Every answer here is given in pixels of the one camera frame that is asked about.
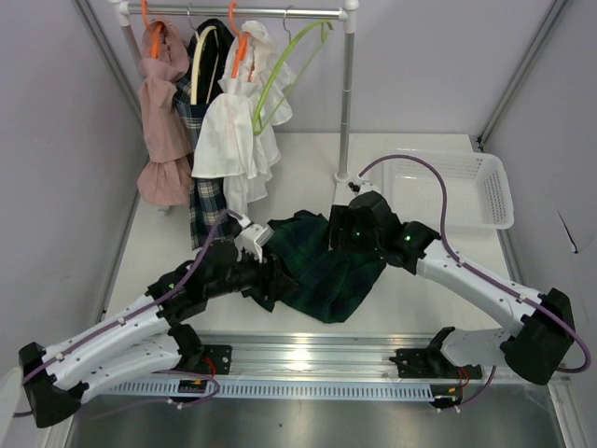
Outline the green plaid skirt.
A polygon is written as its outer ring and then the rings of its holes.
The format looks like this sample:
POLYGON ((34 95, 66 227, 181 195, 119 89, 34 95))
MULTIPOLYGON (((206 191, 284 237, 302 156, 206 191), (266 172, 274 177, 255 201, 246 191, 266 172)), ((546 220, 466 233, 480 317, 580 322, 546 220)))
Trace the green plaid skirt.
POLYGON ((268 225, 273 236, 266 248, 298 283, 280 302, 320 322, 346 321, 386 267, 375 254, 329 249, 329 221, 322 215, 301 210, 287 219, 272 219, 268 225))

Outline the white ruffled skirt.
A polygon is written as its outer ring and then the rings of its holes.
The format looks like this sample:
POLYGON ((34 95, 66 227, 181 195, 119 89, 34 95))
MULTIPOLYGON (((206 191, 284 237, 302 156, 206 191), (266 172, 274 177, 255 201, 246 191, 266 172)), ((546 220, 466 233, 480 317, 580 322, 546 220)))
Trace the white ruffled skirt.
MULTIPOLYGON (((238 48, 238 39, 235 39, 218 81, 222 92, 209 105, 202 121, 192 176, 221 178, 227 208, 246 215, 249 203, 267 196, 271 167, 281 159, 273 128, 288 122, 293 112, 285 100, 265 131, 253 136, 253 112, 281 52, 261 22, 246 21, 242 32, 249 34, 246 58, 241 62, 238 77, 232 78, 238 48)), ((282 95, 280 88, 289 83, 290 74, 284 69, 262 110, 263 117, 270 114, 282 95)))

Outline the green plastic hanger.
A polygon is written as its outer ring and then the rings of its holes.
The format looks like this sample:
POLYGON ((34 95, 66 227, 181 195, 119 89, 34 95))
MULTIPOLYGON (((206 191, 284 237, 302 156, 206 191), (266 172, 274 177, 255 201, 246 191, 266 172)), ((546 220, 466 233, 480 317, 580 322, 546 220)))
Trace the green plastic hanger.
POLYGON ((256 107, 253 112, 252 117, 252 130, 253 136, 259 136, 264 131, 265 128, 271 124, 271 120, 274 118, 274 115, 279 110, 279 108, 283 105, 284 101, 287 99, 289 93, 294 90, 296 84, 302 77, 305 70, 309 67, 312 60, 318 54, 318 52, 322 49, 325 45, 328 35, 330 32, 334 31, 334 25, 330 20, 320 19, 313 21, 302 28, 296 36, 292 37, 285 48, 282 55, 279 57, 276 65, 271 70, 271 74, 265 83, 262 93, 257 101, 256 107), (313 29, 319 29, 319 45, 313 51, 311 57, 308 61, 303 65, 301 70, 297 73, 290 70, 287 66, 287 60, 295 50, 295 48, 299 45, 299 43, 305 38, 305 36, 311 32, 313 29), (271 96, 271 90, 274 88, 275 82, 278 80, 280 75, 283 73, 283 70, 286 70, 290 74, 290 83, 284 87, 280 88, 282 95, 279 97, 276 105, 271 110, 270 114, 267 117, 262 116, 262 110, 264 109, 267 100, 271 96))

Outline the orange plastic hanger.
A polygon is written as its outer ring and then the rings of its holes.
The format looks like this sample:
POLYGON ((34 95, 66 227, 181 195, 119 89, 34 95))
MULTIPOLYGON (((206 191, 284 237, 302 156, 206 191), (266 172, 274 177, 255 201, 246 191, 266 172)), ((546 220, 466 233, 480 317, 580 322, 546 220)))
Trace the orange plastic hanger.
POLYGON ((241 62, 243 62, 246 58, 246 54, 248 51, 248 42, 249 42, 249 34, 247 32, 242 32, 235 24, 234 20, 234 10, 237 6, 235 1, 231 1, 229 3, 228 8, 228 17, 229 17, 229 24, 231 27, 232 32, 236 35, 238 39, 238 48, 236 49, 234 62, 232 66, 232 78, 237 78, 240 73, 241 62))

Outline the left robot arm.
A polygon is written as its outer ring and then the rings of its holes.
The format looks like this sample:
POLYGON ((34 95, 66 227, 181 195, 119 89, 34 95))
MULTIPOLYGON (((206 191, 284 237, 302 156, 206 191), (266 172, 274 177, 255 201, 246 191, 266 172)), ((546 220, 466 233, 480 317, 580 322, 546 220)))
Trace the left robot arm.
POLYGON ((61 343, 22 347, 28 414, 37 427, 52 427, 120 383, 153 372, 200 373, 204 345, 187 320, 202 313, 209 300, 249 291, 278 301, 297 288, 278 256, 211 243, 119 313, 61 343))

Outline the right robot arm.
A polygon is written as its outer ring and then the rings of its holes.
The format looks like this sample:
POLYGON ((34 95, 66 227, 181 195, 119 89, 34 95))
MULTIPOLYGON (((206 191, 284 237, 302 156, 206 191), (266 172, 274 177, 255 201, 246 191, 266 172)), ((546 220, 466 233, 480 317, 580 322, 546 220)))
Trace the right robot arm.
POLYGON ((530 383, 546 385, 573 345, 574 319, 565 294, 509 283, 460 259, 438 232, 418 221, 400 221, 377 191, 345 186, 334 194, 329 242, 332 249, 375 255, 435 282, 497 323, 486 330, 441 329, 425 355, 436 376, 458 367, 506 366, 530 383))

